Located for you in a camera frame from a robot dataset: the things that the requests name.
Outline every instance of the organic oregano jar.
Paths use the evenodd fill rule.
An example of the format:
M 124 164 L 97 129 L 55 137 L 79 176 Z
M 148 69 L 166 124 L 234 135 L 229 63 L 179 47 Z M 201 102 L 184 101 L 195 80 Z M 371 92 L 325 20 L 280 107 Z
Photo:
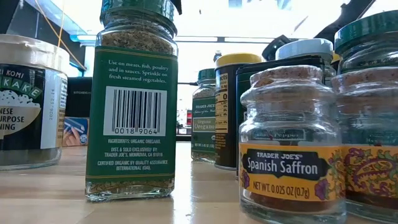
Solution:
M 191 157 L 194 161 L 215 162 L 216 75 L 214 68 L 200 70 L 199 88 L 192 95 Z
M 241 207 L 265 222 L 346 220 L 335 94 L 322 76 L 308 65 L 271 68 L 252 75 L 241 97 Z
M 86 197 L 168 196 L 174 189 L 177 30 L 169 0 L 103 1 L 97 36 Z

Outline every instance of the cable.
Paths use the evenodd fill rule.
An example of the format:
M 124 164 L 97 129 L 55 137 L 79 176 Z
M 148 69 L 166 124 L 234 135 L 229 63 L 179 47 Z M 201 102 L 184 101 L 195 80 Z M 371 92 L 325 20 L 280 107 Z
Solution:
M 64 18 L 65 18 L 65 0 L 62 0 L 62 22 L 61 22 L 61 29 L 60 29 L 60 37 L 58 38 L 58 47 L 60 47 L 60 45 L 61 45 L 61 37 L 62 37 Z
M 39 3 L 37 2 L 37 0 L 35 0 L 37 7 L 39 8 L 40 12 L 43 14 L 44 19 L 47 21 L 47 23 L 49 24 L 50 28 L 52 29 L 52 31 L 54 32 L 54 34 L 61 39 L 61 37 L 57 34 L 57 31 L 55 31 L 54 27 L 52 27 L 49 19 L 47 18 L 47 16 L 45 16 L 45 13 L 43 11 L 43 9 L 40 7 Z M 62 45 L 66 48 L 67 52 L 73 57 L 73 59 L 76 60 L 76 62 L 79 64 L 80 67 L 82 67 L 85 71 L 87 70 L 87 68 L 82 65 L 79 60 L 77 60 L 77 58 L 74 56 L 74 54 L 69 50 L 68 46 L 63 42 L 63 40 L 61 40 Z

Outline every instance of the white label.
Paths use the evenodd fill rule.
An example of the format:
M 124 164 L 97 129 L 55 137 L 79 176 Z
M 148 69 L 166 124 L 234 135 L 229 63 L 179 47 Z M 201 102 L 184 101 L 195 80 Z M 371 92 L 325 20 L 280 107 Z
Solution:
M 45 73 L 41 149 L 54 148 L 57 145 L 61 84 L 61 77 L 52 72 Z
M 165 136 L 167 91 L 106 87 L 105 136 Z

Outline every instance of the spice container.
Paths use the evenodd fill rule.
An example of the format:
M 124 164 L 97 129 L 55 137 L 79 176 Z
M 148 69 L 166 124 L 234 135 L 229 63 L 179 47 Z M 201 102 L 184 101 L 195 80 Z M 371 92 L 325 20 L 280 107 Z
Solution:
M 250 89 L 251 75 L 269 68 L 291 65 L 313 65 L 322 69 L 325 66 L 323 59 L 319 56 L 303 56 L 244 65 L 236 72 L 236 124 L 238 126 L 245 121 L 247 117 L 246 108 L 241 104 L 241 96 L 245 91 Z M 236 134 L 239 136 L 239 128 L 236 129 Z M 239 138 L 236 138 L 236 153 L 236 158 L 238 159 Z
M 335 52 L 341 56 L 338 74 L 364 68 L 397 66 L 398 10 L 357 20 L 335 35 Z
M 86 197 L 174 189 L 177 45 L 169 0 L 104 1 L 97 36 Z
M 345 174 L 335 95 L 314 66 L 253 75 L 241 97 L 243 210 L 271 223 L 344 223 Z
M 69 54 L 46 42 L 0 35 L 0 170 L 61 157 Z
M 258 55 L 239 53 L 216 61 L 216 162 L 220 169 L 236 170 L 236 71 L 262 62 Z
M 199 88 L 192 99 L 191 157 L 194 161 L 215 162 L 215 93 L 214 68 L 201 70 L 198 74 Z
M 323 81 L 331 87 L 330 79 L 336 76 L 336 70 L 331 66 L 333 60 L 333 43 L 326 39 L 298 40 L 288 43 L 276 52 L 276 60 L 299 56 L 321 56 L 325 62 Z
M 347 210 L 381 222 L 398 216 L 398 11 L 336 34 L 342 59 L 332 79 L 345 147 Z

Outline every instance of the white lid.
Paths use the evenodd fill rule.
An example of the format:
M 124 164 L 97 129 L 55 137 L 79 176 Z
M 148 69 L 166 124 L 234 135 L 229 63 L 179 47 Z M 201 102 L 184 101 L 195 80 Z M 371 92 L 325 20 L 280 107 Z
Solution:
M 0 63 L 51 68 L 67 74 L 69 54 L 41 40 L 0 34 Z
M 333 58 L 333 43 L 326 39 L 298 40 L 281 46 L 275 54 L 276 60 L 319 55 L 323 60 L 331 62 Z

